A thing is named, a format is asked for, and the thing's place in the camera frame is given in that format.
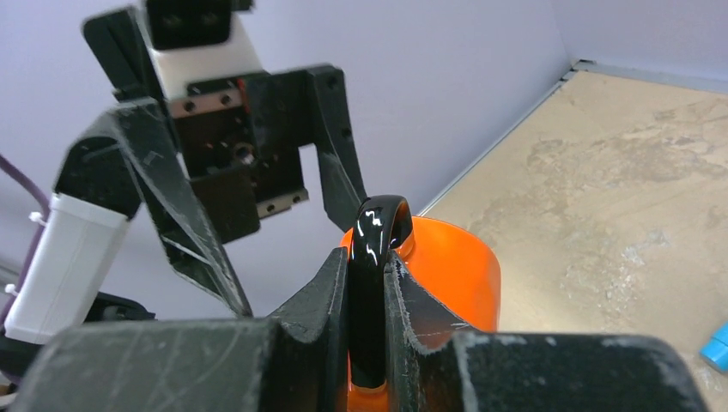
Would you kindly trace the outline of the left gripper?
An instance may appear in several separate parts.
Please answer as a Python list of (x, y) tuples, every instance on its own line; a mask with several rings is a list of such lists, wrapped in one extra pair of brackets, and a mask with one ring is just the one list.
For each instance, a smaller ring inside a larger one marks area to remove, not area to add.
[(250, 1), (141, 1), (88, 17), (82, 36), (115, 104), (70, 147), (57, 197), (152, 218), (174, 272), (234, 316), (252, 308), (222, 245), (306, 201), (317, 150), (325, 213), (346, 232), (367, 197), (344, 73), (257, 60)]

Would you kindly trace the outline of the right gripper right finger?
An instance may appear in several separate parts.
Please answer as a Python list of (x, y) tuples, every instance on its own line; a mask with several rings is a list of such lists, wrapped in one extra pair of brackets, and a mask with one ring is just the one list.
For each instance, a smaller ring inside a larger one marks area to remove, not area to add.
[(688, 368), (649, 336), (486, 333), (385, 267), (392, 411), (705, 411)]

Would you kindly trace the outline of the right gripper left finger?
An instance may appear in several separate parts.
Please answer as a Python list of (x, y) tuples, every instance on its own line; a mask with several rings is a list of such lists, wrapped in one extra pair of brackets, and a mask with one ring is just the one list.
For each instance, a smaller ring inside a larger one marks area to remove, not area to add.
[(344, 411), (347, 252), (265, 318), (88, 324), (53, 338), (14, 411)]

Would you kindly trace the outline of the orange mug black handle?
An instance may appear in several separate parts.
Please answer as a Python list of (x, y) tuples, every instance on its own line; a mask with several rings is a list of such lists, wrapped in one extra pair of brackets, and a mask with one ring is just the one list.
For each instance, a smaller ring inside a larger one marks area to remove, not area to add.
[(348, 409), (475, 411), (470, 341), (497, 329), (501, 267), (475, 235), (366, 199), (348, 252)]

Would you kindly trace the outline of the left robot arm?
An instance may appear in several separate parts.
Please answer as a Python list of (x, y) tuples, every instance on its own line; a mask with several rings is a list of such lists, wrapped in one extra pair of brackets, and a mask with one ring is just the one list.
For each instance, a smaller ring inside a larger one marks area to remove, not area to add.
[(115, 106), (69, 147), (24, 273), (5, 291), (1, 370), (87, 322), (147, 320), (100, 288), (141, 206), (167, 261), (239, 318), (252, 315), (225, 244), (307, 200), (313, 145), (325, 213), (350, 229), (366, 195), (343, 71), (264, 70), (239, 18), (250, 1), (141, 1), (90, 16), (82, 34)]

